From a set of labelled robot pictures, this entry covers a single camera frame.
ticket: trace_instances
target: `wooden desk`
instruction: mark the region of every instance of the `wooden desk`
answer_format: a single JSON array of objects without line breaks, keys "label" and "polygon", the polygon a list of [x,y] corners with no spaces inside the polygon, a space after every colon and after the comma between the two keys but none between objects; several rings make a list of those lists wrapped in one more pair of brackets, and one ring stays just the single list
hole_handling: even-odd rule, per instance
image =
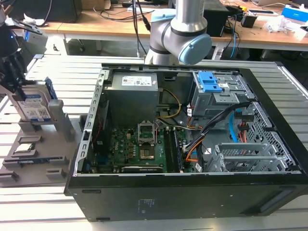
[{"label": "wooden desk", "polygon": [[[243,5],[249,9],[260,9],[250,2],[241,2],[230,0],[231,5]],[[266,7],[268,10],[282,11],[280,7]],[[110,17],[123,18],[132,16],[131,12],[122,12],[125,9],[115,8],[109,11]],[[290,50],[290,51],[308,51],[308,38],[302,40],[297,39],[291,31],[287,34],[283,32],[268,32],[263,25],[265,21],[256,20],[253,28],[243,28],[239,22],[236,24],[236,32],[239,33],[241,48],[261,48],[269,50]],[[149,41],[150,33],[146,30],[142,21],[138,22],[138,31],[141,40]],[[92,40],[113,40],[113,41],[136,41],[136,35],[132,22],[123,23],[110,21],[101,18],[94,11],[83,11],[81,17],[76,24],[62,23],[58,28],[58,34],[65,38],[72,39],[92,39]],[[220,53],[230,41],[230,34],[223,34],[222,37],[212,37],[213,46],[217,49],[215,54]]]},{"label": "wooden desk", "polygon": [[48,26],[40,27],[41,30],[43,30],[47,34],[57,34],[58,29],[61,26],[62,23],[53,23],[48,22]]}]

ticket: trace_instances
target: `metal workbench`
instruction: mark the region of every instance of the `metal workbench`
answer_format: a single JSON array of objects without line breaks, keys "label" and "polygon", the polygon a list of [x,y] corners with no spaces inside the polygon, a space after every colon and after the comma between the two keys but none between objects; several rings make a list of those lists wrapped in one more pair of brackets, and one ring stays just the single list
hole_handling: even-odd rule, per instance
[{"label": "metal workbench", "polygon": [[[101,63],[142,63],[138,58],[45,55],[28,67],[28,79],[49,77],[70,118],[87,114]],[[272,62],[203,61],[204,66],[249,68],[308,148],[308,92]],[[0,103],[0,165],[19,131],[19,115],[5,98]],[[0,230],[308,230],[308,196],[268,217],[88,223],[64,186],[0,189]]]}]

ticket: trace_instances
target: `motherboard chip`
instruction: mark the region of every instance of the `motherboard chip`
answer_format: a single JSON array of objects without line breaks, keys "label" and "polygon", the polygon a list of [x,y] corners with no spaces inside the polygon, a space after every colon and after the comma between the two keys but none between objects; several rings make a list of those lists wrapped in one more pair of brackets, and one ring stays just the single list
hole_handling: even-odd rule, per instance
[{"label": "motherboard chip", "polygon": [[143,145],[140,147],[140,160],[154,160],[155,151],[154,147],[150,145]]}]

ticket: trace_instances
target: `yellow wire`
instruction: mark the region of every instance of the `yellow wire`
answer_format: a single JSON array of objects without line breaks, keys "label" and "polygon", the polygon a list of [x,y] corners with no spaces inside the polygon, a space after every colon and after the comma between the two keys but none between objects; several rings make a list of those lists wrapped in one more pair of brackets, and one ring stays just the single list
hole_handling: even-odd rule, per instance
[{"label": "yellow wire", "polygon": [[178,111],[175,113],[175,114],[173,114],[173,115],[166,115],[166,116],[158,116],[158,117],[156,117],[156,118],[159,118],[159,119],[169,119],[169,118],[173,118],[173,117],[175,117],[175,116],[177,116],[179,113],[180,113],[180,111],[181,111],[181,103],[180,103],[180,101],[179,101],[179,99],[176,97],[176,95],[175,94],[173,94],[171,91],[169,91],[168,89],[165,89],[165,88],[163,88],[163,91],[167,91],[167,92],[169,92],[170,93],[170,95],[172,95],[177,101],[178,101],[178,104],[179,104],[179,108],[178,108]]}]

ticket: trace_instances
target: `expansion slot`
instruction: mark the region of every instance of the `expansion slot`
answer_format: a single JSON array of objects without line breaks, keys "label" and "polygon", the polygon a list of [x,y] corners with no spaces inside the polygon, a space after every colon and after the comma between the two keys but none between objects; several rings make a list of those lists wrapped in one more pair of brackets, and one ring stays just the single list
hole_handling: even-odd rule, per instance
[{"label": "expansion slot", "polygon": [[180,172],[182,161],[175,130],[164,130],[165,153],[168,172]]}]

